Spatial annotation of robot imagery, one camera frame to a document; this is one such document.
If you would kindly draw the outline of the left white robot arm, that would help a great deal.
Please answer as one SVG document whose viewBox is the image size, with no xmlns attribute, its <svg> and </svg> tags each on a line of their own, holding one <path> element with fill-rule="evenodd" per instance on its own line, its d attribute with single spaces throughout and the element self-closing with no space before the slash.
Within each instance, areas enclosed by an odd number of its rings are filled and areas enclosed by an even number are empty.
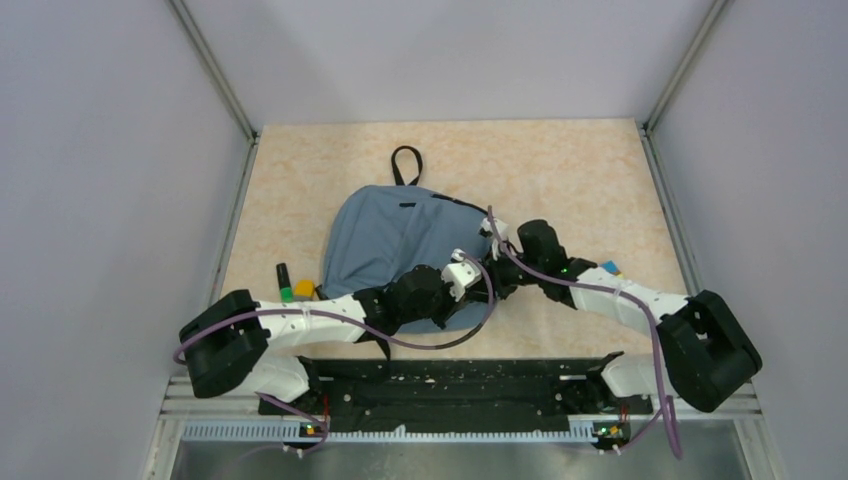
<svg viewBox="0 0 848 480">
<path fill-rule="evenodd" d="M 189 322 L 174 358 L 186 367 L 200 399 L 258 392 L 297 413 L 319 404 L 317 375 L 296 356 L 274 350 L 301 345 L 375 341 L 383 351 L 400 341 L 402 326 L 431 320 L 443 328 L 487 274 L 469 260 L 441 270 L 418 265 L 384 287 L 319 301 L 260 302 L 236 290 Z"/>
</svg>

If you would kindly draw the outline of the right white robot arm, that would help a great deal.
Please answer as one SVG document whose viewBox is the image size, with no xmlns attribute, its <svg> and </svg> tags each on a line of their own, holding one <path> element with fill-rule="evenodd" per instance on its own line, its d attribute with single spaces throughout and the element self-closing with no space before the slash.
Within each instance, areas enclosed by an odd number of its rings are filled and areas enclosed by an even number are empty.
<svg viewBox="0 0 848 480">
<path fill-rule="evenodd" d="M 504 293 L 534 284 L 555 302 L 610 318 L 650 339 L 651 353 L 617 354 L 588 382 L 587 400 L 600 412 L 642 395 L 671 395 L 713 412 L 763 367 L 731 308 L 713 291 L 665 293 L 570 257 L 544 220 L 519 227 L 520 251 L 512 249 L 507 226 L 498 219 L 484 219 L 480 232 L 492 240 L 487 268 Z"/>
</svg>

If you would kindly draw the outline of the blue grey backpack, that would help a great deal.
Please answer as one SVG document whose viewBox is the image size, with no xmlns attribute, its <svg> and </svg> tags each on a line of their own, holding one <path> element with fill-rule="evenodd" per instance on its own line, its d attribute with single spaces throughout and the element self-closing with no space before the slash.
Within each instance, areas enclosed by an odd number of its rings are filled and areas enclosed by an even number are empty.
<svg viewBox="0 0 848 480">
<path fill-rule="evenodd" d="M 478 266 L 488 264 L 490 241 L 479 234 L 486 211 L 419 184 L 405 181 L 392 168 L 391 186 L 365 186 L 354 192 L 334 219 L 322 265 L 321 293 L 333 299 L 359 290 L 384 287 L 417 265 L 438 270 L 462 249 Z M 461 345 L 486 325 L 497 301 L 490 274 L 466 295 L 477 305 L 477 325 L 441 344 Z"/>
</svg>

